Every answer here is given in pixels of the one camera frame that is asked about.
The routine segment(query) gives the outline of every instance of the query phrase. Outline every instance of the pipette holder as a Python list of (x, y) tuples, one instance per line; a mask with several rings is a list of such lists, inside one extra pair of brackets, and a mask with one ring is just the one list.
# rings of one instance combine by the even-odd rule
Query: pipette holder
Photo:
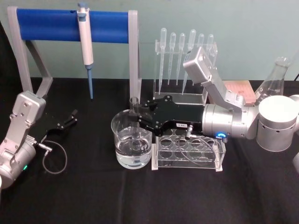
[[(188, 52), (188, 43), (184, 45), (183, 54), (181, 59), (178, 84), (177, 79), (177, 65), (179, 57), (178, 43), (175, 44), (171, 77), (168, 84), (168, 64), (170, 55), (169, 43), (166, 44), (164, 54), (163, 66), (163, 80), (162, 87), (159, 94), (159, 71), (161, 48), (160, 42), (155, 42), (155, 68), (154, 68), (154, 88), (153, 99), (163, 98), (165, 95), (172, 95), (172, 99), (177, 104), (192, 104), (192, 105), (205, 105), (207, 100), (207, 91), (200, 84), (192, 84), (192, 80), (187, 80), (184, 94), (182, 94), (183, 78), (185, 69), (183, 61)], [(212, 44), (209, 52), (209, 58), (212, 65), (215, 67), (218, 50), (217, 44)], [(156, 143), (152, 147), (152, 170), (158, 168), (172, 167), (172, 168), (207, 168), (222, 171), (222, 161), (225, 155), (225, 145), (221, 140), (212, 139), (205, 136), (198, 136), (185, 140), (180, 138), (185, 130), (171, 129), (163, 137), (156, 137)], [(207, 142), (213, 151), (203, 142)]]
[[(164, 66), (163, 66), (163, 80), (162, 87), (159, 94), (159, 71), (160, 71), (160, 59), (161, 59), (161, 48), (160, 42), (156, 40), (155, 42), (155, 67), (154, 67), (154, 88), (153, 88), (153, 99), (163, 98), (166, 95), (172, 95), (173, 101), (178, 104), (192, 104), (192, 105), (204, 105), (207, 99), (207, 92), (201, 87), (200, 84), (192, 85), (192, 80), (187, 80), (186, 88), (184, 94), (182, 94), (183, 88), (183, 78), (185, 74), (185, 69), (183, 67), (183, 61), (188, 52), (188, 43), (184, 45), (182, 60), (178, 76), (178, 84), (176, 85), (177, 77), (177, 65), (179, 57), (178, 43), (175, 44), (172, 67), (171, 67), (171, 77), (170, 83), (168, 84), (168, 63), (170, 55), (169, 43), (166, 44), (165, 54), (164, 54)], [(209, 58), (212, 65), (215, 66), (218, 50), (216, 42), (212, 44)]]

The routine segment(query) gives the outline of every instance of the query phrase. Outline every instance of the water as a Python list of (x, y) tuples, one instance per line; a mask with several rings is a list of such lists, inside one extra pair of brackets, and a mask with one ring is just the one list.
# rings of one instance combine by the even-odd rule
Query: water
[(116, 158), (125, 168), (144, 167), (151, 158), (151, 137), (148, 131), (139, 127), (127, 127), (118, 132)]

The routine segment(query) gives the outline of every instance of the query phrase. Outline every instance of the cable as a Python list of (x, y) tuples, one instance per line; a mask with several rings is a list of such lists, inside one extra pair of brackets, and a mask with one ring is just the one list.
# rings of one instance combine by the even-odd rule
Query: cable
[[(196, 164), (196, 165), (202, 167), (201, 164), (199, 164), (199, 163), (197, 163), (197, 162), (194, 162), (194, 161), (190, 160), (190, 159), (183, 153), (183, 151), (182, 151), (182, 149), (181, 149), (181, 146), (180, 146), (180, 143), (179, 143), (182, 139), (185, 140), (185, 136), (184, 136), (184, 135), (181, 135), (180, 138), (178, 139), (178, 149), (179, 149), (179, 151), (181, 152), (181, 154), (182, 154), (187, 160), (189, 160), (190, 162), (192, 162), (192, 163), (194, 163), (194, 164)], [(212, 152), (213, 152), (213, 154), (214, 154), (214, 158), (213, 158), (213, 161), (212, 161), (212, 162), (214, 162), (214, 161), (215, 161), (215, 158), (216, 158), (216, 153), (215, 153), (215, 151), (213, 150), (213, 148), (210, 146), (209, 143), (207, 143), (207, 142), (204, 141), (203, 139), (200, 139), (200, 141), (202, 141), (202, 142), (203, 142), (209, 149), (212, 150)]]
[(294, 79), (294, 81), (296, 81), (298, 77), (299, 77), (299, 74), (296, 76), (296, 78)]
[(58, 144), (58, 143), (55, 142), (55, 141), (45, 140), (45, 141), (43, 141), (43, 142), (49, 142), (49, 143), (53, 143), (53, 144), (55, 144), (55, 145), (58, 145), (58, 146), (63, 150), (64, 155), (65, 155), (65, 163), (64, 163), (64, 167), (63, 167), (62, 170), (60, 170), (60, 171), (58, 171), (58, 172), (52, 172), (52, 171), (49, 171), (49, 170), (46, 168), (46, 166), (45, 166), (45, 159), (46, 159), (46, 156), (47, 156), (48, 154), (45, 154), (45, 155), (43, 156), (43, 168), (44, 168), (48, 173), (50, 173), (50, 174), (55, 174), (55, 175), (64, 172), (64, 170), (65, 170), (65, 168), (66, 168), (66, 165), (67, 165), (67, 154), (66, 154), (65, 149), (64, 149), (60, 144)]

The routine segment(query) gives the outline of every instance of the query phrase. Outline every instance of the glass beaker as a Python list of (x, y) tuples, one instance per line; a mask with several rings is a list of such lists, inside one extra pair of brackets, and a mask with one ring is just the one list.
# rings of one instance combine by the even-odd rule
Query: glass beaker
[(255, 91), (256, 102), (258, 106), (261, 101), (269, 96), (283, 95), (285, 74), (291, 62), (286, 57), (278, 57), (271, 74), (263, 81), (263, 83)]
[(142, 168), (151, 158), (152, 133), (139, 127), (132, 118), (134, 113), (124, 110), (111, 121), (117, 161), (128, 169)]

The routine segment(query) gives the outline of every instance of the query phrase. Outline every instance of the black table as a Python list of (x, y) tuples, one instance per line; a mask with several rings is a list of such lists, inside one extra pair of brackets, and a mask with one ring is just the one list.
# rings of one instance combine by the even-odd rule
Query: black table
[[(36, 87), (39, 80), (33, 81)], [(252, 82), (253, 88), (259, 84)], [(19, 92), (19, 82), (0, 82), (0, 140)], [(299, 84), (285, 82), (285, 95), (292, 94), (299, 94)], [(127, 170), (116, 160), (110, 122), (127, 108), (128, 80), (94, 80), (94, 95), (91, 102), (86, 79), (54, 79), (33, 131), (44, 132), (47, 122), (78, 109), (78, 124), (61, 141), (67, 169), (61, 175), (45, 173), (44, 151), (37, 149), (28, 169), (2, 191), (1, 224), (299, 223), (299, 175), (291, 163), (299, 151), (297, 135), (280, 153), (261, 149), (255, 140), (230, 139), (222, 172), (151, 171), (150, 164)], [(143, 80), (142, 98), (151, 96), (152, 80)], [(63, 163), (58, 153), (51, 156)]]

